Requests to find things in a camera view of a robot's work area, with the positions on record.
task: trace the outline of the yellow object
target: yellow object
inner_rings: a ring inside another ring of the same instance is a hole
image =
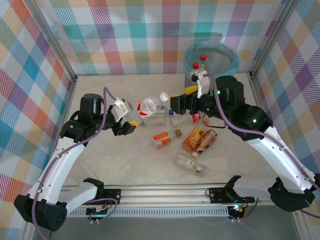
[[[187,152],[191,153],[197,146],[198,142],[204,135],[205,130],[202,127],[196,126],[190,136],[188,136],[182,143],[182,147]]]
[[[184,93],[185,94],[192,94],[194,92],[198,91],[198,85],[194,85],[194,86],[188,86],[184,88]]]
[[[131,126],[135,126],[135,127],[138,127],[139,123],[137,121],[129,121],[129,124]]]
[[[206,119],[203,120],[203,122],[208,125],[210,123],[210,119],[206,118]]]

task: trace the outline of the bottle label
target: bottle label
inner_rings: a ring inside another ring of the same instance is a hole
[[[169,143],[170,143],[170,138],[167,138],[167,139],[165,139],[165,140],[158,141],[158,142],[156,143],[156,147],[159,148],[159,147],[161,147],[161,146],[163,146],[163,145],[166,145],[166,144],[169,144]]]
[[[168,137],[168,136],[169,136],[169,134],[167,132],[164,132],[164,133],[161,133],[159,135],[153,136],[153,139],[157,141],[159,139],[163,139],[163,138]]]
[[[192,115],[192,122],[193,122],[193,123],[194,123],[195,121],[200,120],[200,119],[201,119],[201,115],[200,115],[199,112]]]
[[[136,109],[137,109],[140,117],[142,117],[143,119],[151,116],[153,113],[145,101],[139,103],[138,107]]]
[[[184,165],[188,169],[192,169],[195,161],[193,161],[191,158],[179,155],[177,158],[177,163]]]

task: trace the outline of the red ball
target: red ball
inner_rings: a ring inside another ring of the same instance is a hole
[[[193,67],[194,69],[199,68],[199,63],[195,62],[194,64],[192,64],[192,67]]]
[[[207,56],[205,54],[202,54],[200,56],[201,61],[205,61],[207,59]]]

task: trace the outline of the white table surface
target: white table surface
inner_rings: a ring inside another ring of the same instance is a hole
[[[254,105],[247,75],[238,73],[235,77],[244,84],[246,102]],[[136,106],[144,98],[158,96],[161,92],[167,92],[169,96],[182,94],[184,79],[184,74],[80,76],[69,117],[79,109],[84,94],[103,95],[104,86],[114,96]],[[212,125],[223,125],[219,119],[210,120]],[[277,176],[255,149],[228,129],[215,129],[217,140],[198,158],[198,162],[206,167],[203,177],[175,166],[176,154],[186,154],[181,144],[194,127],[192,123],[179,126],[182,137],[158,149],[150,140],[154,135],[174,130],[168,119],[166,126],[139,126],[127,136],[114,136],[111,129],[102,131],[78,157],[64,185],[78,185],[89,177],[103,181],[105,185],[130,185],[226,183],[234,175],[252,179],[274,179]]]

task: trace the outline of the checkered backdrop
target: checkered backdrop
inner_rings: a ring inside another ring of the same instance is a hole
[[[233,46],[247,72],[285,0],[37,2],[74,71],[97,75],[183,73],[187,47],[209,39]]]
[[[263,107],[282,139],[315,173],[320,169],[320,1],[300,0],[258,73]],[[308,209],[320,215],[320,194]],[[310,222],[320,232],[320,220]]]
[[[13,202],[49,160],[71,79],[23,1],[0,6],[0,240],[15,240]]]

